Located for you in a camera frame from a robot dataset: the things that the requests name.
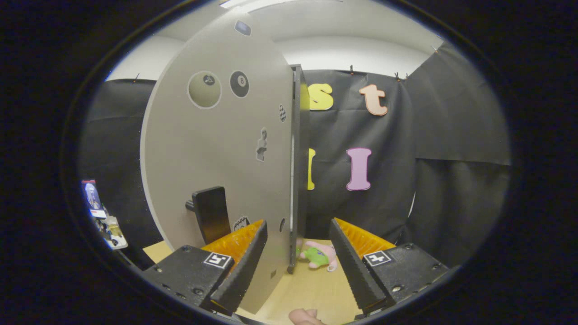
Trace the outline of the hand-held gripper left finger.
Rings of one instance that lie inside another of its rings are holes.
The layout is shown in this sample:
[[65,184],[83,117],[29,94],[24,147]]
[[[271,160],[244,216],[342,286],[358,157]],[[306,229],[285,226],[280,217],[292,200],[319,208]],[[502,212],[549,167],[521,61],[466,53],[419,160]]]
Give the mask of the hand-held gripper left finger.
[[144,277],[184,304],[232,315],[242,302],[268,240],[258,220],[205,247],[183,245]]

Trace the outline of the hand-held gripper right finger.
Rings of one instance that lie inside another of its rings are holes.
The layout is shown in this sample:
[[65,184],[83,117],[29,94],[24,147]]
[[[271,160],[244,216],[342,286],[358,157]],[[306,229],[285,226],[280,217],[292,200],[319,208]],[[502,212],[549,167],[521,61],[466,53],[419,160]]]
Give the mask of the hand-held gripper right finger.
[[330,240],[365,316],[421,294],[449,271],[414,243],[397,246],[339,218],[331,220]]

